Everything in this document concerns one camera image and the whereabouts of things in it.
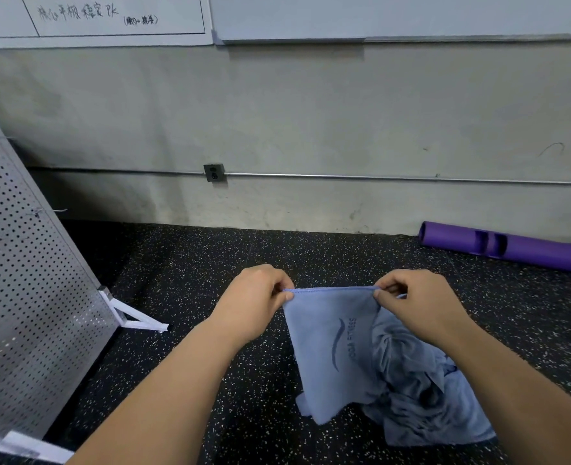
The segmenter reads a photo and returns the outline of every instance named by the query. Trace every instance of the floor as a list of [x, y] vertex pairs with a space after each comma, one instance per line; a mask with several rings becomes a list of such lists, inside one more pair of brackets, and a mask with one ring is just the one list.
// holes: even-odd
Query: floor
[[[571, 273], [421, 247], [403, 235], [83, 221], [65, 226], [114, 296], [169, 323], [169, 331], [118, 330], [49, 431], [46, 439], [60, 446], [79, 447], [210, 314], [231, 279], [263, 262], [284, 269], [297, 287], [369, 285], [393, 268], [442, 273], [478, 324], [571, 393]], [[294, 398], [301, 391], [285, 319], [277, 312], [266, 333], [228, 370], [199, 462], [508, 462], [496, 441], [390, 448], [382, 428], [357, 406], [318, 426], [298, 413]]]

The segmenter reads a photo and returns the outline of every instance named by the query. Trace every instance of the wall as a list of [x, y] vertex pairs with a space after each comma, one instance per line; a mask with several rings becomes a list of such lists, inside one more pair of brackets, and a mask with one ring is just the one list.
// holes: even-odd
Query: wall
[[[56, 167], [571, 180], [571, 43], [0, 51], [0, 124]], [[571, 187], [39, 171], [71, 218], [571, 241]]]

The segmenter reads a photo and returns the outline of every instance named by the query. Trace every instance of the whiteboard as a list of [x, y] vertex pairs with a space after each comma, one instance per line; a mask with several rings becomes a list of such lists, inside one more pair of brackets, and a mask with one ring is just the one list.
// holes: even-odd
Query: whiteboard
[[227, 41], [571, 38], [571, 0], [210, 0]]
[[208, 0], [0, 0], [0, 48], [210, 45]]

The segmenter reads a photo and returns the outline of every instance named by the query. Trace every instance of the metal panel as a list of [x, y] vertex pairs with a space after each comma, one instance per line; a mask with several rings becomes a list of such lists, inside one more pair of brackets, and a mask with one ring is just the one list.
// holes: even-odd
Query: metal panel
[[41, 438], [118, 326], [0, 130], [0, 426]]

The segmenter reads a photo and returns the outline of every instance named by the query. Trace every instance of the towel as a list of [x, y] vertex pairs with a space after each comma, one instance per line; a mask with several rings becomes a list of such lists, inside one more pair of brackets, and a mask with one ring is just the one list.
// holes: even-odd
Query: towel
[[464, 375], [373, 298], [377, 287], [293, 289], [283, 305], [303, 390], [302, 415], [330, 421], [350, 403], [393, 446], [495, 436]]

